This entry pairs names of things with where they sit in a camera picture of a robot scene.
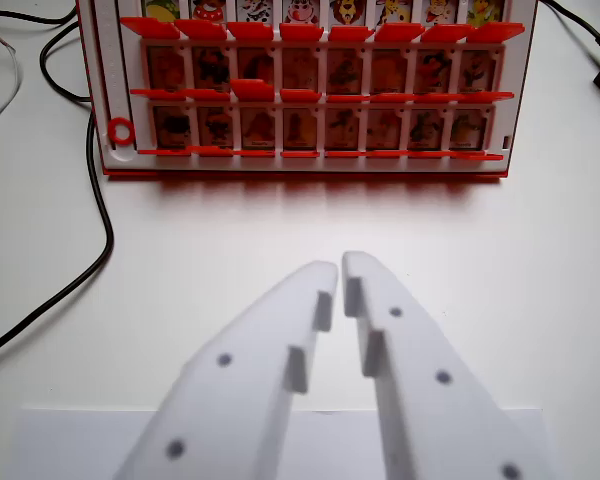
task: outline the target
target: black cable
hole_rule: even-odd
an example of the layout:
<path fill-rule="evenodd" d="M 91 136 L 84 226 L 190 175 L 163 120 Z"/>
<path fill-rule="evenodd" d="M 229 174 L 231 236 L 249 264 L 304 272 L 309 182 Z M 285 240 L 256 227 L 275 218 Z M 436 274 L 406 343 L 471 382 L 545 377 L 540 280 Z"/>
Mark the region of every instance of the black cable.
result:
<path fill-rule="evenodd" d="M 76 7 L 62 18 L 43 18 L 35 15 L 27 15 L 26 13 L 10 12 L 8 10 L 0 10 L 0 17 L 15 18 L 24 20 L 25 22 L 42 23 L 43 25 L 64 25 L 76 14 Z"/>
<path fill-rule="evenodd" d="M 47 56 L 49 55 L 49 50 L 51 50 L 51 48 L 56 43 L 58 43 L 60 40 L 66 37 L 69 32 L 71 32 L 77 27 L 78 22 L 73 22 L 71 25 L 65 27 L 60 33 L 58 33 L 55 37 L 49 40 L 49 43 L 47 43 L 40 52 L 40 71 L 42 72 L 42 76 L 45 78 L 45 80 L 51 86 L 51 88 L 53 88 L 64 98 L 69 99 L 72 102 L 90 102 L 90 97 L 81 97 L 79 95 L 76 95 L 75 93 L 71 93 L 66 88 L 63 88 L 60 85 L 58 85 L 56 81 L 53 78 L 51 78 L 51 75 L 49 75 L 49 71 L 47 70 Z"/>

